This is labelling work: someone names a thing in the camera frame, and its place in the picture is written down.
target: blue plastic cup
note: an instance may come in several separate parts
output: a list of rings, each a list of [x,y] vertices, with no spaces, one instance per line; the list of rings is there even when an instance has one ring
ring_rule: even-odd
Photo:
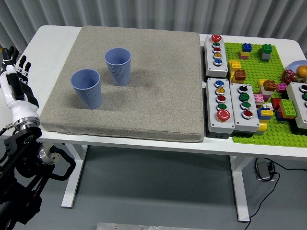
[[[94,69],[81,69],[71,77],[71,85],[88,109],[96,109],[102,103],[100,74]]]
[[[127,85],[130,81],[131,53],[125,48],[113,48],[105,54],[106,65],[117,86]]]

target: lego baseplate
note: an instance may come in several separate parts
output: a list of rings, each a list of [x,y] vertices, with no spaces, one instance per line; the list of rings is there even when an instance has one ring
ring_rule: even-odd
[[[284,71],[283,64],[279,58],[276,46],[272,46],[273,51],[269,62],[260,62],[258,50],[262,45],[252,45],[253,49],[247,60],[239,59],[239,52],[242,43],[225,43],[227,62],[229,60],[238,60],[242,69],[247,73],[244,83],[251,84],[254,93],[259,90],[258,80],[267,79],[274,80],[276,83],[281,82],[281,75]],[[272,95],[273,98],[280,98],[280,94],[276,91]],[[267,130],[261,136],[253,136],[251,138],[233,137],[235,143],[241,144],[257,144],[257,145],[275,145],[307,148],[307,137],[304,135],[295,135],[290,131],[288,122],[279,122],[273,116]]]

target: gray control box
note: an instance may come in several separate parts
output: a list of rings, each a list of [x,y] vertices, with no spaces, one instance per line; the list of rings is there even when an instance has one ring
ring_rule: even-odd
[[[230,118],[226,121],[220,121],[217,117],[218,113],[218,102],[216,94],[216,90],[218,87],[215,86],[217,81],[221,81],[224,83],[224,97],[226,106],[226,110],[230,113]],[[206,102],[205,102],[205,109],[206,109],[206,135],[209,138],[223,138],[227,139],[232,134],[235,128],[235,121],[233,116],[233,107],[231,104],[231,95],[229,89],[229,81],[227,79],[213,79],[208,78],[206,84]]]
[[[307,129],[307,108],[306,101],[302,98],[303,92],[300,91],[302,86],[307,87],[307,84],[291,82],[287,86],[287,94],[294,105],[297,117],[295,118],[297,127]]]
[[[220,41],[220,49],[221,49],[221,66],[216,66],[214,64],[214,53],[212,47],[212,39],[211,36],[206,36],[204,43],[204,59],[206,64],[206,76],[207,77],[215,77],[215,78],[226,78],[228,72],[228,65],[226,59],[226,51],[224,45],[224,39],[222,38]]]
[[[239,99],[241,94],[238,91],[240,86],[247,87],[246,93],[249,95],[249,99],[247,100],[247,102],[250,104],[249,109],[243,109],[242,107],[244,106],[241,106],[243,102]],[[239,136],[245,137],[252,136],[260,126],[252,86],[247,84],[231,83],[229,87],[236,126],[233,135],[236,136],[236,134],[238,134]],[[242,113],[244,112],[244,110],[249,110],[252,112],[252,116],[250,119],[246,119],[243,117]]]

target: gray cushion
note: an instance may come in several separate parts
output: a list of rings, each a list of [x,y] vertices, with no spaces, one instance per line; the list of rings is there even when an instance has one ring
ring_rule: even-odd
[[[113,47],[132,54],[131,80],[114,85],[104,54]],[[86,109],[71,75],[100,73],[103,104]],[[41,114],[47,131],[72,135],[203,141],[201,49],[196,33],[85,26],[81,29]]]

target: yellow lego brick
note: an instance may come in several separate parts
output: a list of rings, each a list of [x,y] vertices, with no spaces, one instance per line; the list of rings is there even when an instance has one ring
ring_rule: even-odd
[[[270,120],[259,120],[260,123],[267,124]]]
[[[258,128],[258,131],[265,132],[267,130],[268,125],[265,123],[260,123],[260,126]]]
[[[244,81],[243,80],[236,80],[236,78],[234,77],[232,83],[244,84]]]
[[[250,56],[250,52],[243,52],[243,50],[240,51],[241,56]]]
[[[234,73],[237,69],[242,69],[241,63],[238,60],[229,60],[229,69]]]
[[[267,81],[267,79],[259,79],[258,80],[258,87],[259,87],[259,89],[261,88],[261,86],[264,84],[265,81]]]
[[[230,83],[234,83],[233,80],[235,79],[235,73],[230,73]]]
[[[273,110],[261,110],[261,115],[262,116],[273,116],[274,112]]]

